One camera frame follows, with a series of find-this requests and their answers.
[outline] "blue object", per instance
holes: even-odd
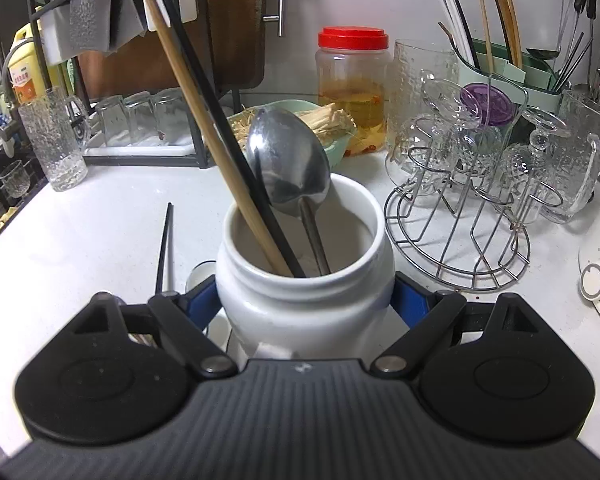
[[[215,275],[209,276],[193,288],[186,297],[187,316],[200,330],[204,330],[222,308]],[[425,317],[438,300],[436,294],[432,294],[403,273],[396,272],[391,306],[409,328],[413,328]]]

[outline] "jar rim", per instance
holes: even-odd
[[[288,276],[279,276],[277,274],[273,274],[272,272],[267,272],[266,270],[263,270],[247,261],[247,259],[240,254],[235,246],[232,237],[232,222],[234,221],[234,217],[238,212],[238,207],[235,202],[231,204],[229,211],[224,217],[224,234],[222,242],[224,243],[230,258],[237,262],[241,268],[245,269],[251,279],[260,281],[265,280],[267,284],[280,285],[285,288],[296,288],[298,286],[302,286],[304,288],[331,285],[339,282],[342,279],[347,279],[352,274],[360,272],[360,270],[363,269],[375,257],[382,247],[382,243],[384,242],[384,213],[382,212],[382,208],[380,207],[376,198],[366,187],[362,186],[362,184],[351,178],[347,178],[346,176],[336,173],[331,175],[331,180],[332,182],[335,181],[343,186],[350,186],[355,189],[356,192],[360,193],[360,195],[367,200],[376,213],[377,228],[374,238],[365,253],[362,254],[362,256],[360,256],[356,261],[349,264],[347,267],[344,267],[343,269],[332,272],[331,274],[327,274],[325,276],[314,276],[310,278],[293,278]]]

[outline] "jar with red lid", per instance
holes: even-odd
[[[318,34],[315,63],[318,104],[336,103],[358,132],[345,155],[373,152],[384,144],[384,73],[389,36],[382,28],[325,27]]]

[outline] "spoon handle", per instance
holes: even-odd
[[[304,230],[309,238],[309,244],[311,245],[311,250],[314,252],[315,261],[318,263],[320,275],[325,276],[326,274],[331,274],[331,269],[327,263],[327,256],[324,254],[324,247],[322,246],[322,240],[320,239],[320,233],[318,232],[318,226],[315,223],[315,216],[311,209],[311,205],[305,197],[302,197],[298,202],[300,205],[302,225],[304,225]]]

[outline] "appliance knob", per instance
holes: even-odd
[[[590,301],[600,301],[600,260],[591,262],[580,274],[580,293]]]

